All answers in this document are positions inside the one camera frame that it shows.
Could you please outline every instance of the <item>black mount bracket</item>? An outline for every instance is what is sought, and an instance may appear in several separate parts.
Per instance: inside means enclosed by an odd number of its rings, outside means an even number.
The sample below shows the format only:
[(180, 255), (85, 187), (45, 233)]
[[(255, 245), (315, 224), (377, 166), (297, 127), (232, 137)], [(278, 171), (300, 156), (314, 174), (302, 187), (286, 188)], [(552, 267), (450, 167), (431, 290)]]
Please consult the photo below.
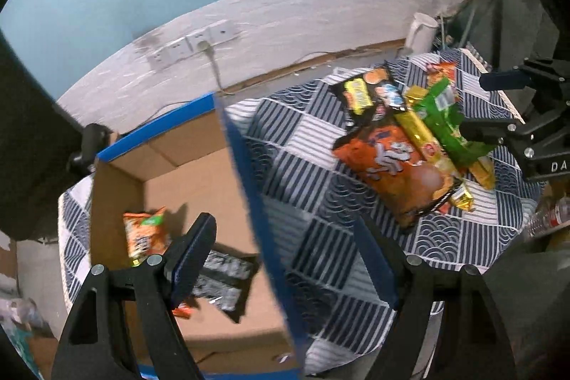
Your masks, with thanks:
[(536, 90), (532, 106), (517, 119), (468, 118), (460, 125), (470, 141), (506, 146), (528, 181), (540, 181), (570, 173), (570, 62), (525, 59), (506, 72), (480, 77), (485, 90)]
[(53, 364), (54, 380), (141, 379), (125, 323), (125, 301), (137, 312), (161, 380), (203, 376), (189, 353), (172, 309), (192, 288), (216, 240), (216, 220), (201, 213), (186, 235), (136, 268), (93, 266), (73, 304)]
[(354, 239), (367, 269), (374, 268), (366, 249), (378, 246), (393, 270), (395, 286), (374, 286), (380, 298), (395, 295), (395, 319), (366, 380), (409, 380), (424, 343), (431, 307), (444, 301), (440, 335), (429, 380), (515, 380), (515, 362), (500, 314), (479, 269), (430, 267), (417, 255), (404, 254), (369, 220), (357, 221)]

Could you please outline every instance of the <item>white kettle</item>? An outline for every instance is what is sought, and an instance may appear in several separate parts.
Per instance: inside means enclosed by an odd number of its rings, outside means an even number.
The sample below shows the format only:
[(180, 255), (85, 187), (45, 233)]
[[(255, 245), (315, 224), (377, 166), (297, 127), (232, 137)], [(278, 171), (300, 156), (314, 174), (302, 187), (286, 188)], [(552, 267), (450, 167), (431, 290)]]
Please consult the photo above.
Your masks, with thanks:
[(434, 18), (429, 15), (416, 12), (414, 14), (414, 21), (411, 23), (410, 31), (406, 38), (406, 52), (409, 54), (431, 52), (437, 27), (438, 24)]

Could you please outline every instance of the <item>cable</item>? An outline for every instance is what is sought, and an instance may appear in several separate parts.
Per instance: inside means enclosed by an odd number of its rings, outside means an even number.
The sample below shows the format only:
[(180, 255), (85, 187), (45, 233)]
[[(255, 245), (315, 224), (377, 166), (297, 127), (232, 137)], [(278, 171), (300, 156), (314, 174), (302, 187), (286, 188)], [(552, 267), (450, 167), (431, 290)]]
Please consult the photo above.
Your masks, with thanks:
[(477, 0), (472, 1), (473, 4), (471, 5), (471, 11), (469, 12), (469, 18), (467, 20), (467, 25), (465, 25), (465, 30), (461, 35), (460, 43), (458, 44), (457, 48), (461, 49), (465, 46), (465, 42), (467, 41), (467, 37), (469, 35), (469, 31), (471, 31), (471, 26), (473, 24), (473, 18), (475, 17), (475, 11), (477, 10)]
[(212, 71), (214, 72), (214, 78), (216, 79), (216, 84), (218, 85), (218, 90), (223, 95), (235, 95), (235, 94), (232, 94), (231, 92), (227, 92), (222, 87), (222, 78), (221, 78), (220, 73), (219, 73), (218, 62), (216, 62), (216, 54), (214, 52), (214, 48), (212, 47), (212, 44), (210, 44), (207, 41), (200, 41), (198, 43), (198, 48), (199, 48), (199, 50), (203, 51), (204, 54), (206, 54), (206, 56), (210, 59), (210, 63), (212, 64)]
[[(218, 89), (219, 89), (223, 94), (225, 94), (225, 95), (235, 95), (235, 94), (232, 94), (232, 93), (229, 93), (229, 92), (225, 91), (224, 88), (222, 87), (222, 83), (221, 83), (221, 80), (220, 80), (220, 74), (219, 74), (218, 63), (216, 62), (216, 58), (215, 58), (215, 56), (214, 56), (214, 48), (212, 47), (212, 45), (211, 45), (209, 42), (206, 42), (206, 41), (203, 41), (203, 42), (204, 42), (204, 44), (199, 43), (198, 46), (200, 46), (200, 44), (202, 44), (202, 47), (203, 47), (203, 48), (201, 49), (201, 51), (204, 52), (204, 53), (206, 53), (206, 55), (207, 55), (208, 58), (210, 59), (210, 62), (212, 63), (212, 68), (213, 68), (213, 71), (214, 71), (214, 77), (216, 78), (216, 84), (218, 85)], [(301, 62), (305, 57), (307, 57), (307, 56), (309, 56), (309, 55), (314, 55), (314, 54), (333, 54), (333, 53), (334, 53), (334, 52), (323, 52), (323, 51), (309, 52), (309, 53), (303, 55), (302, 57), (299, 57), (297, 60), (295, 60), (294, 62), (290, 63), (289, 65), (287, 65), (287, 66), (284, 67), (284, 68), (287, 68), (288, 66), (296, 65), (297, 63)], [(288, 76), (288, 75), (290, 75), (290, 74), (292, 74), (292, 73), (296, 73), (296, 72), (290, 72), (290, 73), (287, 73), (287, 74), (285, 74), (285, 75), (281, 75), (281, 76), (276, 76), (276, 77), (274, 77), (274, 78), (270, 78), (270, 79), (264, 81), (264, 83), (265, 83), (265, 82), (272, 81), (272, 80), (275, 80), (275, 79), (283, 78), (284, 76)], [(244, 89), (242, 89), (242, 90), (246, 90), (246, 89), (252, 88), (252, 87), (254, 87), (254, 86), (258, 85), (258, 84), (259, 84), (259, 83), (252, 84), (251, 86), (247, 86), (247, 88), (244, 88)], [(169, 104), (164, 104), (164, 105), (162, 105), (162, 107), (160, 107), (158, 110), (156, 110), (152, 115), (150, 115), (146, 120), (144, 120), (142, 123), (139, 123), (139, 124), (138, 124), (137, 126), (135, 126), (133, 129), (131, 129), (131, 130), (127, 131), (127, 132), (124, 132), (122, 135), (125, 136), (125, 135), (127, 135), (127, 134), (130, 134), (131, 132), (133, 132), (134, 130), (138, 129), (139, 127), (141, 127), (141, 126), (143, 126), (143, 125), (146, 125), (150, 120), (152, 120), (153, 118), (155, 118), (155, 116), (158, 115), (161, 111), (163, 111), (166, 107), (170, 107), (170, 106), (172, 106), (172, 105), (189, 104), (190, 102), (192, 102), (192, 100), (182, 100), (182, 101), (179, 101), (179, 102), (170, 102)]]
[(444, 3), (440, 0), (440, 22), (441, 22), (441, 48), (446, 49), (445, 43), (445, 27), (444, 27)]

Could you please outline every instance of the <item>plastic bottle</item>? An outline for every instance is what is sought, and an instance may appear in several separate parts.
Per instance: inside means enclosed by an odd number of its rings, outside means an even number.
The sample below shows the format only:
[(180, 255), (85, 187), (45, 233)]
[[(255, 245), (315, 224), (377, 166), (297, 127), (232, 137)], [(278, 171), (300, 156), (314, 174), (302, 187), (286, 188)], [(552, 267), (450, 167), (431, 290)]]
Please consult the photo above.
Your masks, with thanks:
[(525, 226), (528, 238), (552, 234), (570, 222), (570, 197), (562, 197), (554, 208), (537, 211)]

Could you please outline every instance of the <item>gold wrapper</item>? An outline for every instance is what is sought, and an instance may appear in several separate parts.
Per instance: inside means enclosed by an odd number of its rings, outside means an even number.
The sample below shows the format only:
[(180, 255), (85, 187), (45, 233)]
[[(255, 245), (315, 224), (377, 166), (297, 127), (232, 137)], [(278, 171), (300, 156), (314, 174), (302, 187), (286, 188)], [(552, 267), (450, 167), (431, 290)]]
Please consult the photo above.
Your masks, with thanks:
[(408, 108), (414, 107), (414, 104), (420, 102), (428, 93), (427, 89), (420, 88), (420, 86), (412, 86), (404, 94), (404, 100), (408, 104)]
[(450, 198), (451, 204), (465, 211), (473, 211), (475, 199), (469, 192), (465, 182), (461, 182), (460, 187), (453, 192)]
[(495, 188), (495, 170), (493, 161), (488, 156), (480, 156), (479, 159), (469, 167), (469, 171), (477, 182), (486, 190)]
[[(442, 190), (447, 191), (453, 185), (453, 178), (461, 178), (461, 176), (441, 148), (440, 143), (415, 112), (408, 110), (404, 113), (397, 113), (394, 118), (426, 161), (446, 176)], [(450, 201), (465, 211), (471, 211), (473, 208), (473, 196), (464, 183), (461, 183), (461, 186), (451, 195)]]

